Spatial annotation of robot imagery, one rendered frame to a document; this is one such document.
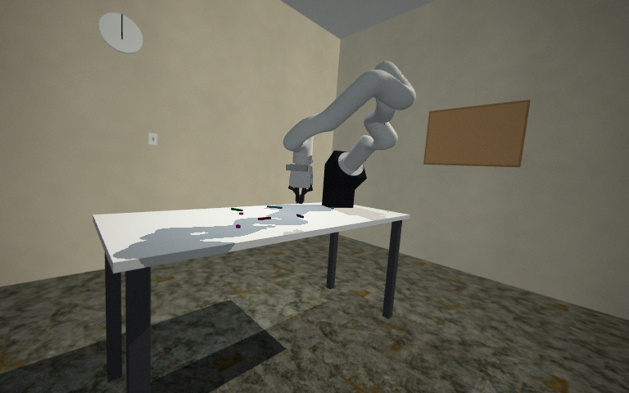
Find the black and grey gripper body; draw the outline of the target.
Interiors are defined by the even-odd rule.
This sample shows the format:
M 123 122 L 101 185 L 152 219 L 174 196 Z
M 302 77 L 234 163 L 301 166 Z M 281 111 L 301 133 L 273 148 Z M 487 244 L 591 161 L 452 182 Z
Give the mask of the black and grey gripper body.
M 291 171 L 289 185 L 290 187 L 310 188 L 310 179 L 313 187 L 313 169 L 308 165 L 308 172 Z

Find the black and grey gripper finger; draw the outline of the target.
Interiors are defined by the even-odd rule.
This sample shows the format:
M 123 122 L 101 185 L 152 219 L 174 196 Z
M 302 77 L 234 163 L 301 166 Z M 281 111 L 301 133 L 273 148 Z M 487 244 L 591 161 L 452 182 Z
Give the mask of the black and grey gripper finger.
M 298 187 L 288 187 L 288 189 L 293 190 L 296 194 L 296 203 L 298 204 L 298 201 L 300 201 L 300 193 L 299 193 L 299 188 Z
M 305 200 L 305 194 L 310 191 L 313 191 L 312 184 L 310 185 L 309 189 L 302 188 L 301 195 L 300 195 L 300 204 L 303 204 Z

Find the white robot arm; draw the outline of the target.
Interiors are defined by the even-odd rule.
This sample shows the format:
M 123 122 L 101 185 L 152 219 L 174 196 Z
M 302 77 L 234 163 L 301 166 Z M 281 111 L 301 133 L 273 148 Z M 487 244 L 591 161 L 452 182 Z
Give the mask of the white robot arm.
M 333 131 L 372 97 L 376 98 L 375 111 L 364 118 L 364 126 L 371 137 L 362 136 L 349 154 L 343 152 L 339 156 L 338 164 L 344 173 L 357 176 L 364 169 L 361 163 L 374 151 L 394 147 L 398 137 L 389 121 L 396 110 L 412 106 L 416 95 L 398 68 L 392 62 L 384 61 L 357 78 L 323 112 L 304 118 L 286 134 L 283 145 L 293 151 L 292 163 L 295 163 L 286 165 L 286 170 L 308 172 L 308 165 L 313 163 L 314 135 Z

